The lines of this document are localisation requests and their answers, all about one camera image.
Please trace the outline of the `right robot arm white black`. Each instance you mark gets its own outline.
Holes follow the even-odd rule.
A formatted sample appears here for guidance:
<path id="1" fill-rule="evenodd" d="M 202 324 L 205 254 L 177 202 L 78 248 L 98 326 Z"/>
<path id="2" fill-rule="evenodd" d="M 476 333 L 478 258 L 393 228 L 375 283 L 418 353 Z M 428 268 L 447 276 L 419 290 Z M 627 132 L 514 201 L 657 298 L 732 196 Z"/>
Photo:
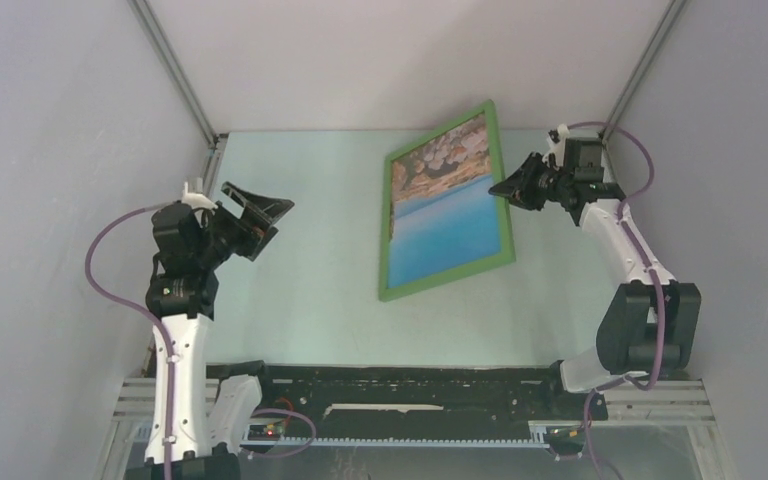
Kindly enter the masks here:
<path id="1" fill-rule="evenodd" d="M 560 379 L 541 392 L 543 408 L 556 418 L 576 411 L 583 392 L 623 383 L 651 390 L 662 374 L 685 368 L 701 307 L 698 287 L 678 281 L 647 244 L 626 194 L 606 177 L 602 150 L 596 139 L 555 139 L 547 153 L 531 153 L 489 189 L 523 210 L 561 206 L 597 241 L 616 285 L 594 347 L 561 361 Z"/>

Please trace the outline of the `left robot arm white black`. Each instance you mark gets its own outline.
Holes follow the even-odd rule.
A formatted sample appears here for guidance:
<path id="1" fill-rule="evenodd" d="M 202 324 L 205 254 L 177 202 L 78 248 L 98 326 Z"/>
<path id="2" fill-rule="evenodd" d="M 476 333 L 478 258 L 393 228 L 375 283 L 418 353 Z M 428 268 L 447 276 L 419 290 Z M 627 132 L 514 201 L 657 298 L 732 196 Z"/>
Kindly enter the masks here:
<path id="1" fill-rule="evenodd" d="M 242 374 L 222 381 L 208 405 L 204 349 L 214 324 L 217 269 L 233 256 L 255 260 L 294 203 L 230 182 L 221 191 L 241 207 L 239 215 L 186 188 L 151 218 L 158 251 L 145 304 L 156 342 L 155 406 L 144 462 L 126 471 L 128 479 L 238 478 L 250 416 L 264 416 L 276 403 L 271 384 Z"/>

